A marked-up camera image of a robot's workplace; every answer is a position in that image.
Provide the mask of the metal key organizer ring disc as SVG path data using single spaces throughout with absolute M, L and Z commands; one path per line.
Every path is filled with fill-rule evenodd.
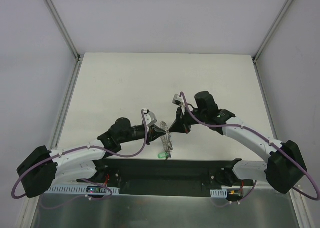
M 166 152 L 167 154 L 168 153 L 171 154 L 174 148 L 171 141 L 171 133 L 169 132 L 169 127 L 164 121 L 160 123 L 160 127 L 167 131 L 167 135 L 161 137 L 163 151 Z

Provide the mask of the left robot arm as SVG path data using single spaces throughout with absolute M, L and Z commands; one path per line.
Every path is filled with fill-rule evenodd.
M 52 185 L 77 179 L 92 179 L 101 182 L 106 176 L 99 160 L 115 155 L 120 157 L 121 144 L 143 140 L 135 157 L 142 153 L 146 145 L 164 136 L 166 131 L 158 127 L 148 116 L 142 124 L 132 126 L 127 118 L 119 118 L 96 140 L 80 147 L 49 150 L 37 147 L 17 168 L 19 175 L 11 196 L 14 199 L 33 198 L 45 193 Z

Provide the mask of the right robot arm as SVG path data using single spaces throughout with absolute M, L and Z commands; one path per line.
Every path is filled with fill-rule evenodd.
M 239 142 L 261 158 L 261 161 L 234 160 L 226 171 L 220 173 L 223 185 L 237 185 L 245 179 L 259 180 L 286 194 L 305 175 L 307 167 L 295 142 L 262 135 L 231 111 L 220 109 L 208 91 L 198 92 L 194 98 L 196 107 L 187 103 L 184 93 L 174 95 L 172 102 L 178 108 L 169 129 L 171 133 L 190 133 L 193 125 L 201 124 Z

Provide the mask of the green key tag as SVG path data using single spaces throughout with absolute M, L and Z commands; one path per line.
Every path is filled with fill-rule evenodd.
M 167 153 L 166 152 L 162 152 L 162 153 L 159 153 L 157 156 L 158 156 L 159 159 L 164 159 L 164 158 L 167 157 Z

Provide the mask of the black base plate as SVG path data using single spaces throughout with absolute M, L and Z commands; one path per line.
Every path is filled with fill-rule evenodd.
M 252 186 L 254 178 L 237 178 L 232 161 L 102 159 L 94 162 L 94 183 L 106 182 L 127 195 L 208 197 L 211 190 Z

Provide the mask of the right aluminium frame rail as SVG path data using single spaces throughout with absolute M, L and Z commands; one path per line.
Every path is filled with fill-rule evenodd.
M 278 9 L 276 17 L 273 19 L 261 44 L 252 58 L 264 104 L 267 110 L 272 136 L 276 139 L 279 138 L 279 130 L 277 129 L 278 108 L 276 96 L 280 91 L 280 88 L 275 85 L 275 81 L 279 77 L 279 74 L 274 71 L 274 68 L 271 67 L 271 64 L 279 64 L 280 61 L 277 61 L 276 58 L 267 57 L 267 54 L 270 45 L 274 42 L 277 33 L 281 29 L 282 24 L 285 22 L 285 19 L 290 13 L 290 10 L 295 2 L 296 0 L 283 1 L 281 7 Z

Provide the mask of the aluminium frame rail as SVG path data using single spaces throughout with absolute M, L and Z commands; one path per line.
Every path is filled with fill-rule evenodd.
M 277 33 L 281 29 L 282 24 L 285 22 L 285 19 L 290 13 L 290 10 L 295 2 L 296 0 L 283 1 L 281 7 L 278 9 L 276 17 L 273 19 L 261 44 L 252 58 L 264 104 L 267 110 L 272 136 L 276 139 L 279 138 L 279 130 L 277 129 L 278 108 L 276 96 L 280 91 L 280 88 L 275 85 L 275 81 L 279 77 L 279 74 L 274 71 L 274 68 L 271 67 L 271 64 L 279 64 L 280 61 L 277 61 L 276 58 L 267 57 L 267 54 L 270 45 L 274 42 Z
M 66 75 L 61 81 L 58 81 L 58 86 L 61 89 L 58 95 L 58 113 L 55 119 L 54 127 L 48 142 L 49 149 L 56 148 L 59 144 L 63 126 L 65 124 L 68 109 L 72 95 L 76 86 L 78 75 L 81 69 L 83 54 L 79 52 L 70 32 L 68 31 L 65 22 L 59 12 L 54 0 L 43 0 L 49 10 L 52 19 L 59 30 L 60 36 L 63 38 L 68 47 L 68 55 L 71 61 L 67 64 L 64 74 Z

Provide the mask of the left aluminium frame rail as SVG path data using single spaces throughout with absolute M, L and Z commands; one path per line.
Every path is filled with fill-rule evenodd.
M 54 127 L 48 142 L 49 149 L 56 148 L 59 144 L 63 126 L 65 124 L 68 109 L 72 95 L 76 86 L 78 75 L 81 69 L 83 54 L 79 52 L 70 32 L 68 31 L 65 22 L 59 12 L 54 0 L 43 0 L 49 10 L 52 19 L 59 30 L 60 36 L 63 38 L 68 47 L 68 55 L 71 61 L 67 64 L 64 74 L 66 75 L 61 81 L 58 81 L 58 86 L 61 89 L 58 95 L 58 113 L 55 119 Z

